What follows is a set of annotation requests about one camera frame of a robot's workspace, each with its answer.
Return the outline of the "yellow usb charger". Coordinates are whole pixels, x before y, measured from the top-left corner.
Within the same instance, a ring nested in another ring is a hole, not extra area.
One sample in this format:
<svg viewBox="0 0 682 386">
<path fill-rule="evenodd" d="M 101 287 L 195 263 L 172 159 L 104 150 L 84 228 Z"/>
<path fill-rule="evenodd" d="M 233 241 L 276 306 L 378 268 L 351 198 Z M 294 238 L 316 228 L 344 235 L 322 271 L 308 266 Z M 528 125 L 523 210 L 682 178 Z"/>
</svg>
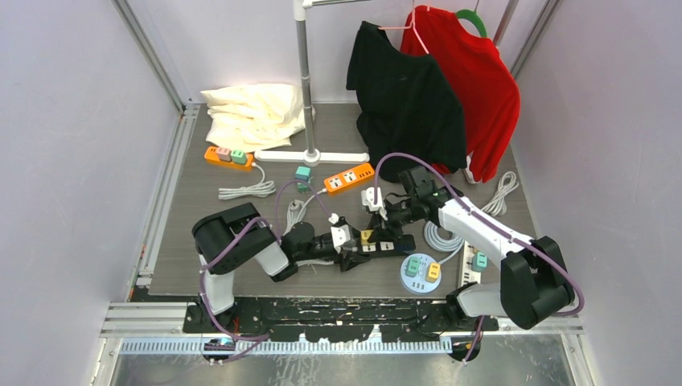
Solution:
<svg viewBox="0 0 682 386">
<path fill-rule="evenodd" d="M 360 241 L 362 245 L 370 245 L 370 238 L 372 236 L 373 230 L 367 229 L 360 232 Z"/>
</svg>

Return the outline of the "black power strip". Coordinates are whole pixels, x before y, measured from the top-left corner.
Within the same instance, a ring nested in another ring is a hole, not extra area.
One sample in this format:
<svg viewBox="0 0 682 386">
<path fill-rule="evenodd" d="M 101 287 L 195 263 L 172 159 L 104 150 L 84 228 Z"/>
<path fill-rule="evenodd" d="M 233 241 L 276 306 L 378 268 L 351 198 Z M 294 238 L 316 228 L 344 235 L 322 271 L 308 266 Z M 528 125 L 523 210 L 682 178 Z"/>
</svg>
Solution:
<svg viewBox="0 0 682 386">
<path fill-rule="evenodd" d="M 358 253 L 364 257 L 401 257 L 408 256 L 416 250 L 416 243 L 412 235 L 400 235 L 393 240 L 377 241 L 371 244 L 361 244 Z"/>
</svg>

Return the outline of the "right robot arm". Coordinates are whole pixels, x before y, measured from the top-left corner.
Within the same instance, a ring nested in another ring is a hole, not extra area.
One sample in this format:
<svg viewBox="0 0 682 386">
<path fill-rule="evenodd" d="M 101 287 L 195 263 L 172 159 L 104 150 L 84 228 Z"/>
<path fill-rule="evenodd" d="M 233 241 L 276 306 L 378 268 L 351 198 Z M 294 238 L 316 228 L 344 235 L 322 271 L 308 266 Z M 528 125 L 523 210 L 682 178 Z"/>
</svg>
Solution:
<svg viewBox="0 0 682 386">
<path fill-rule="evenodd" d="M 514 231 L 477 208 L 450 184 L 440 187 L 423 166 L 401 172 L 406 200 L 388 207 L 379 187 L 361 193 L 362 204 L 389 226 L 428 220 L 472 244 L 499 269 L 492 284 L 470 283 L 446 297 L 446 318 L 464 331 L 481 316 L 506 317 L 530 330 L 550 316 L 570 316 L 584 294 L 570 277 L 558 243 Z"/>
</svg>

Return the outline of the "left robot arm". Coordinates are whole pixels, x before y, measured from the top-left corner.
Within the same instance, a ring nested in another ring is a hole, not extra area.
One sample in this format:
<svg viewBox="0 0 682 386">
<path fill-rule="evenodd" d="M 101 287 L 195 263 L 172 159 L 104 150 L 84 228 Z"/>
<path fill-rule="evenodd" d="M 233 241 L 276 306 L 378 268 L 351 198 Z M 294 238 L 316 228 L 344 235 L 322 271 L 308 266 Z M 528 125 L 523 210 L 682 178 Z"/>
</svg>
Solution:
<svg viewBox="0 0 682 386">
<path fill-rule="evenodd" d="M 235 273 L 248 261 L 255 260 L 279 282 L 296 274 L 302 262 L 330 262 L 344 272 L 371 259 L 362 249 L 360 231 L 336 214 L 327 233 L 317 235 L 311 224 L 298 222 L 278 238 L 255 206 L 245 203 L 199 220 L 191 234 L 202 265 L 203 321 L 216 332 L 234 322 Z"/>
</svg>

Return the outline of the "round blue power strip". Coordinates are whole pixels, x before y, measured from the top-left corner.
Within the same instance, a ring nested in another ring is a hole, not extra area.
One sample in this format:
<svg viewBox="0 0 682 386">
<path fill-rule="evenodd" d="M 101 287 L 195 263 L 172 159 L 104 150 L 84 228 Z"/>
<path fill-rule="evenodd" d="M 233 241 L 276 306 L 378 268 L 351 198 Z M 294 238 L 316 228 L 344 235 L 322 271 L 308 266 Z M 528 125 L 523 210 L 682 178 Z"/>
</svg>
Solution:
<svg viewBox="0 0 682 386">
<path fill-rule="evenodd" d="M 401 268 L 400 268 L 401 284 L 411 294 L 416 294 L 416 295 L 430 294 L 433 291 L 435 291 L 435 289 L 437 287 L 439 287 L 439 285 L 442 281 L 442 265 L 439 263 L 441 265 L 441 274 L 440 274 L 439 280 L 436 281 L 435 283 L 428 283 L 427 281 L 425 281 L 426 270 L 428 269 L 428 266 L 430 263 L 437 262 L 437 261 L 434 258 L 432 258 L 431 256 L 424 254 L 424 253 L 413 253 L 411 255 L 415 255 L 415 254 L 417 254 L 421 258 L 421 267 L 420 267 L 419 274 L 416 277 L 406 277 L 405 276 L 404 270 L 405 270 L 405 260 L 407 258 L 406 257 L 403 260 L 403 262 L 401 264 Z"/>
</svg>

